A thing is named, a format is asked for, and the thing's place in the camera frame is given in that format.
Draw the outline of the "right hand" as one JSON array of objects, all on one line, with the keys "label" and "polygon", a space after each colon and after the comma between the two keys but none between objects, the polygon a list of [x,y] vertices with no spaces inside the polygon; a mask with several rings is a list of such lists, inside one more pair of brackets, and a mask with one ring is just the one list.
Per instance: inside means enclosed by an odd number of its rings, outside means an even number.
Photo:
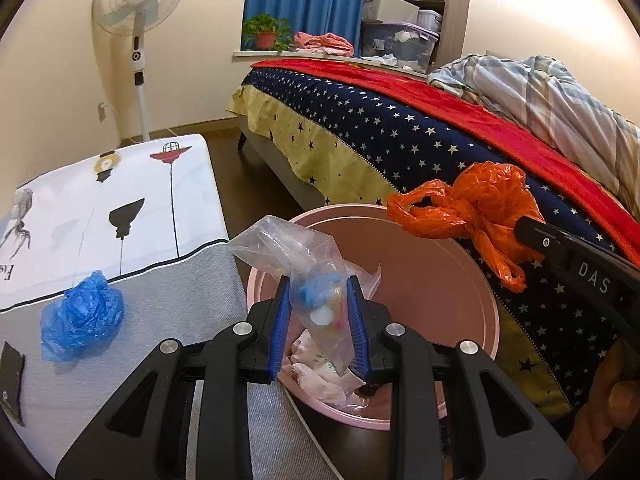
[{"label": "right hand", "polygon": [[638,414],[639,382],[626,380],[638,363],[638,354],[626,341],[616,341],[594,375],[587,403],[575,417],[567,445],[586,478],[605,461],[605,439],[614,429],[628,429]]}]

